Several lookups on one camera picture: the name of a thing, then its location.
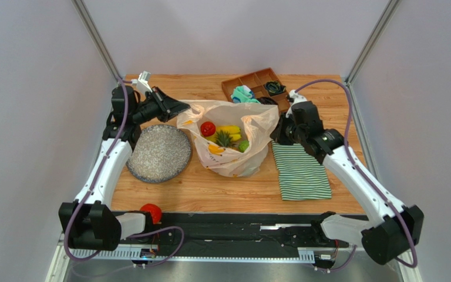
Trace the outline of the translucent beige plastic bag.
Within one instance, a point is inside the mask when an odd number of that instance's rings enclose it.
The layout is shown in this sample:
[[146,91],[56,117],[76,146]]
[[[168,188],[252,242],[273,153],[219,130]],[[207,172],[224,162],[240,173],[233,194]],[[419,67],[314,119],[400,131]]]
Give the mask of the translucent beige plastic bag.
[[[246,177],[260,170],[268,153],[270,134],[279,120],[278,106],[220,100],[183,102],[190,105],[190,109],[178,114],[176,124],[191,135],[203,167],[225,177]],[[204,122],[212,122],[216,126],[239,126],[249,146],[244,152],[239,152],[205,139],[200,132]]]

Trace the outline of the red bell pepper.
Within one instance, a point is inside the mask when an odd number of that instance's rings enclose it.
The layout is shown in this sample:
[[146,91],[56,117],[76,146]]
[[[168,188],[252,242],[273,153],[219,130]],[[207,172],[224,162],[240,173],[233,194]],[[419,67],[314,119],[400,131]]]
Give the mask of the red bell pepper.
[[213,122],[206,121],[200,126],[200,133],[203,137],[210,137],[216,133],[216,126]]

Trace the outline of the yellow banana bunch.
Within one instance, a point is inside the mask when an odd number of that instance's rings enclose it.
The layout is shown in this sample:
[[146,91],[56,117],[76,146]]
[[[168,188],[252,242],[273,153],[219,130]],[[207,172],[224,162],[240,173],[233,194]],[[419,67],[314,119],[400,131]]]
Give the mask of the yellow banana bunch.
[[231,126],[217,126],[215,134],[213,134],[211,136],[207,136],[207,137],[205,137],[205,139],[207,139],[211,142],[215,142],[217,133],[219,131],[229,133],[229,135],[232,137],[232,142],[239,141],[242,138],[241,128],[239,126],[231,125]]

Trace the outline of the small pineapple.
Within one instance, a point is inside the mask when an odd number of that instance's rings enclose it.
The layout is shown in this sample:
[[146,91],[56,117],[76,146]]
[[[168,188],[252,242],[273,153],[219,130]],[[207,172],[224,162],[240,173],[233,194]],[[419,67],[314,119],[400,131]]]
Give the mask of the small pineapple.
[[230,147],[233,142],[233,138],[227,131],[219,130],[216,131],[214,143],[220,147]]

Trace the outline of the red orange peach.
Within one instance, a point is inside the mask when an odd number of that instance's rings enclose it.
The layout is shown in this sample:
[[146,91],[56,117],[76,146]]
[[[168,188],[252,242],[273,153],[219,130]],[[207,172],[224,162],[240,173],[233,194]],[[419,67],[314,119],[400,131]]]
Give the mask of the red orange peach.
[[152,203],[143,205],[139,210],[150,213],[153,224],[159,223],[163,215],[161,208]]

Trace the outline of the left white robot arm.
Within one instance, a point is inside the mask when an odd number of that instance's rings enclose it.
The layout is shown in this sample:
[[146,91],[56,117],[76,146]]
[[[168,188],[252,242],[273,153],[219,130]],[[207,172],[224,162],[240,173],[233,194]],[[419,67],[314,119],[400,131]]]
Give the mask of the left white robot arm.
[[68,255],[73,250],[116,250],[119,243],[153,226],[147,211],[115,215],[111,209],[116,183],[142,133],[141,124],[168,122],[188,110],[188,103],[166,95],[158,87],[145,91],[120,84],[112,90],[112,110],[102,134],[100,152],[86,184],[71,202],[58,210]]

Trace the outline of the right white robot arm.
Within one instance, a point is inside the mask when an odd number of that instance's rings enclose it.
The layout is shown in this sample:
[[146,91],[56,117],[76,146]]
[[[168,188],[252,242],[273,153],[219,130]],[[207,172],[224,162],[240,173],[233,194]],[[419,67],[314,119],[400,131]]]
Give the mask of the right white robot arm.
[[377,264],[385,265],[411,252],[418,264],[419,243],[425,215],[416,205],[406,206],[388,192],[359,161],[348,142],[335,129],[325,129],[311,101],[294,102],[282,114],[271,137],[279,145],[299,144],[305,153],[333,173],[351,192],[367,216],[358,220],[326,212],[311,224],[321,239],[339,240],[362,247]]

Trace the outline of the black yellow sock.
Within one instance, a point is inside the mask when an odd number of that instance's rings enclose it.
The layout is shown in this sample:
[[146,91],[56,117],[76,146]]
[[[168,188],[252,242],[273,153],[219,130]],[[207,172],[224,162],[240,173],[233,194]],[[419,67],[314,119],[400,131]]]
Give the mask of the black yellow sock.
[[268,81],[264,85],[265,90],[269,94],[269,96],[277,96],[281,95],[285,92],[286,86],[281,84],[278,80]]

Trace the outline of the grey fruit plate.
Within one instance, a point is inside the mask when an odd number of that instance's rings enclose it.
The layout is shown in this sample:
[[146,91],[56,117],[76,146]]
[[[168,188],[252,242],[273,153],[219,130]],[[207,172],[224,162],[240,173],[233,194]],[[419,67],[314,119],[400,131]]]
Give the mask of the grey fruit plate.
[[180,174],[191,154],[190,140],[182,130],[170,125],[153,125],[142,130],[126,166],[143,182],[162,183]]

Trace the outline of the green striped cloth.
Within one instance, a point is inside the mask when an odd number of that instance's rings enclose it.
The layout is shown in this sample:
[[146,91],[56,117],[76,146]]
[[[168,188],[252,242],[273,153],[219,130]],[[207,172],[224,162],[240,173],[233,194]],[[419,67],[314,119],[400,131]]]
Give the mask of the green striped cloth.
[[325,200],[332,190],[325,168],[299,144],[272,142],[281,198],[285,201]]

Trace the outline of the mint green sock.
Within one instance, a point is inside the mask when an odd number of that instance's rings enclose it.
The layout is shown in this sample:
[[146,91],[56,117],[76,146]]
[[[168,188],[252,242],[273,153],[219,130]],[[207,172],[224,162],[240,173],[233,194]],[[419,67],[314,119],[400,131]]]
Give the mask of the mint green sock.
[[230,98],[233,103],[260,103],[253,91],[246,85],[235,87]]

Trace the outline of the brown compartment tray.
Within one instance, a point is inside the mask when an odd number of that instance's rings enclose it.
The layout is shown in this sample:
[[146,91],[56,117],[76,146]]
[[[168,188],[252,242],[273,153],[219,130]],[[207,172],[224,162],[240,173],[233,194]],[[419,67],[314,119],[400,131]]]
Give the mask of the brown compartment tray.
[[290,107],[287,101],[288,95],[287,86],[283,94],[277,96],[269,96],[269,94],[264,88],[264,85],[268,81],[272,80],[278,80],[281,84],[286,86],[286,84],[281,81],[281,79],[276,75],[276,73],[271,68],[265,68],[245,75],[240,75],[233,77],[231,79],[224,80],[221,83],[221,88],[224,92],[226,99],[229,102],[232,102],[230,95],[233,93],[234,88],[237,86],[246,85],[253,91],[256,98],[263,96],[270,97],[278,103],[278,109],[280,113],[286,112]]

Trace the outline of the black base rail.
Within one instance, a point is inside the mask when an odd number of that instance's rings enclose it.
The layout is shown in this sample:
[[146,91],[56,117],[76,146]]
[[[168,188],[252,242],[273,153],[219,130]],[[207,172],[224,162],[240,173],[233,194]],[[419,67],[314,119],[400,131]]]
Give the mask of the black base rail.
[[322,229],[332,215],[89,211],[77,216],[68,244],[72,249],[113,251],[123,240],[154,240],[164,249],[182,242],[185,254],[198,256],[191,244],[210,240],[212,255],[283,257],[281,248],[286,246],[347,246],[350,240],[330,237]]

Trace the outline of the left aluminium frame post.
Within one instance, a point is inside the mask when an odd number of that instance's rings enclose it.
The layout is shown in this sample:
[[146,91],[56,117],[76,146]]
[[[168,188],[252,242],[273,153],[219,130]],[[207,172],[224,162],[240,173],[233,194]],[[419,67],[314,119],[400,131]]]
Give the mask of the left aluminium frame post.
[[71,0],[73,6],[75,7],[77,13],[79,14],[86,30],[88,31],[93,43],[95,44],[101,58],[103,59],[105,65],[107,66],[113,79],[117,82],[122,76],[104,42],[102,36],[97,29],[95,21],[93,20],[86,3],[83,0]]

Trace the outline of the aluminium frame post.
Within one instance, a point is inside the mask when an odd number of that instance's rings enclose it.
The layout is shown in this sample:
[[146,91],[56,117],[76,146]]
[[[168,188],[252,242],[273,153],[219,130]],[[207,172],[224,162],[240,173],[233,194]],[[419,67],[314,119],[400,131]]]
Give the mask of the aluminium frame post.
[[381,37],[382,33],[386,29],[388,23],[394,16],[394,14],[395,14],[398,6],[401,4],[401,2],[402,2],[401,0],[390,0],[387,2],[377,23],[373,27],[372,32],[368,36],[362,50],[360,51],[355,63],[353,64],[348,76],[345,79],[345,82],[348,85],[351,85],[354,82],[354,80],[356,79],[356,77],[358,76],[358,74],[361,71],[362,67],[364,66],[368,56],[371,54],[372,50],[374,49],[379,38]]
[[75,7],[77,13],[79,14],[86,30],[88,31],[93,43],[95,44],[101,58],[103,59],[105,65],[107,66],[113,79],[117,82],[122,76],[104,42],[102,36],[97,29],[95,21],[93,20],[86,3],[83,0],[71,0],[73,6]]

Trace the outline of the right aluminium frame post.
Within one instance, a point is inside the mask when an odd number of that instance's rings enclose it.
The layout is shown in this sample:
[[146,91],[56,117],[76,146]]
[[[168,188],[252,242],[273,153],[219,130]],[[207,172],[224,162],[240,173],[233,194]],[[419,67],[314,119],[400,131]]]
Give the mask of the right aluminium frame post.
[[382,33],[386,29],[388,23],[394,16],[394,14],[395,14],[398,6],[401,4],[401,2],[402,2],[401,0],[390,0],[387,2],[377,23],[373,27],[372,32],[368,36],[362,50],[360,51],[355,63],[353,64],[348,76],[345,79],[345,82],[348,85],[351,85],[354,82],[354,80],[356,79],[356,77],[358,76],[358,74],[361,71],[362,67],[364,66],[368,56],[371,54],[372,50],[374,49],[379,38],[381,37]]

